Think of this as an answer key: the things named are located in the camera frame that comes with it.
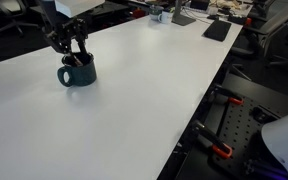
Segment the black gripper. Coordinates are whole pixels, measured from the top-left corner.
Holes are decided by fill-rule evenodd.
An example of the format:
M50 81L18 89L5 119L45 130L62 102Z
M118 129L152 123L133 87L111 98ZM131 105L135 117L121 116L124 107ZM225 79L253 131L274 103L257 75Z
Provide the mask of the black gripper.
M88 53L85 48L87 38L87 23L84 19L79 18L73 18L64 24L57 25L51 32L45 34L46 41L56 52L67 54L63 57L63 64L69 66L78 65L71 47L73 39L77 41L80 49L80 61L83 64L88 63Z

